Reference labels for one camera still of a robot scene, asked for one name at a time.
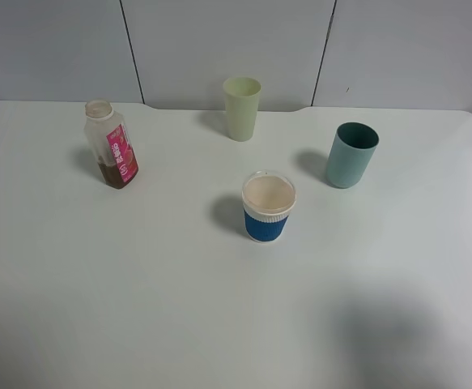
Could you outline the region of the teal plastic cup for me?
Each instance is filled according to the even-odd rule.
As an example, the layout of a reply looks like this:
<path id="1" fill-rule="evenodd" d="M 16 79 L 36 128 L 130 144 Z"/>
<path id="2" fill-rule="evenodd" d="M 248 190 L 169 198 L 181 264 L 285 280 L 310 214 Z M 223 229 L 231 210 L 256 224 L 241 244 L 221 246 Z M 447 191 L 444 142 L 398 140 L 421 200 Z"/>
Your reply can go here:
<path id="1" fill-rule="evenodd" d="M 380 142 L 379 135 L 367 125 L 346 122 L 336 130 L 326 166 L 328 182 L 346 189 L 363 176 Z"/>

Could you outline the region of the clear cup with blue sleeve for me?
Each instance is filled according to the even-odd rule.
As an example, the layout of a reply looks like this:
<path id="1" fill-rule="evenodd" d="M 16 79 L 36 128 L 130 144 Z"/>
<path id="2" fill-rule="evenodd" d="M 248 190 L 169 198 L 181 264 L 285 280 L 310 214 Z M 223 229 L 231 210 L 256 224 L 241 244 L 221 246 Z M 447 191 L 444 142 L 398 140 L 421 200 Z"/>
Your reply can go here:
<path id="1" fill-rule="evenodd" d="M 287 177 L 261 170 L 245 180 L 241 198 L 247 234 L 257 242 L 273 242 L 283 232 L 297 194 Z"/>

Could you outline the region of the clear bottle with pink label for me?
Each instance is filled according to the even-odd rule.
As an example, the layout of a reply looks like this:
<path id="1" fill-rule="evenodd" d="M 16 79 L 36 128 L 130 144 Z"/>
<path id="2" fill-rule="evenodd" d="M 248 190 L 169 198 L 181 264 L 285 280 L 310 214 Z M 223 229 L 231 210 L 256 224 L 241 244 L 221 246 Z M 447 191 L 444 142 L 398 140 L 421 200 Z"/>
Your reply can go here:
<path id="1" fill-rule="evenodd" d="M 138 173 L 124 117 L 106 100 L 85 104 L 84 134 L 107 185 L 127 186 Z"/>

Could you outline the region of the pale yellow plastic cup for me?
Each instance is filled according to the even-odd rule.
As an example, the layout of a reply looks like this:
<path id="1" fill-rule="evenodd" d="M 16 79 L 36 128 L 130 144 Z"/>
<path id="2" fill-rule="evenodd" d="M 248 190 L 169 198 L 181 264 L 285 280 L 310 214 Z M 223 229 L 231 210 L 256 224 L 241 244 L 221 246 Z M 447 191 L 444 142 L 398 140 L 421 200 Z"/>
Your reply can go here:
<path id="1" fill-rule="evenodd" d="M 261 90 L 261 84 L 249 77 L 224 81 L 227 132 L 232 140 L 245 142 L 253 137 Z"/>

